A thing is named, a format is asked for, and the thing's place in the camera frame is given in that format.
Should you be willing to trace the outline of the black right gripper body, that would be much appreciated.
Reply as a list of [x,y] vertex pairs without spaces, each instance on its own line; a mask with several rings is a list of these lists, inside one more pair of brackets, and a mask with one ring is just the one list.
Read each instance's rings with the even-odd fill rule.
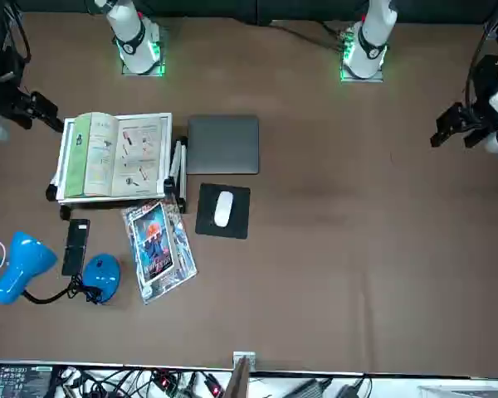
[[0,85],[0,116],[10,120],[29,120],[30,96],[15,85]]

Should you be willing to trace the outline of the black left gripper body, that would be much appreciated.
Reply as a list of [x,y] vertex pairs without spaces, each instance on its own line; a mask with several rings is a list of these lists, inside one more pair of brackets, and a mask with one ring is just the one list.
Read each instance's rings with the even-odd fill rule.
[[483,56],[470,70],[466,79],[464,101],[466,112],[475,124],[490,124],[498,120],[489,104],[498,91],[498,56]]

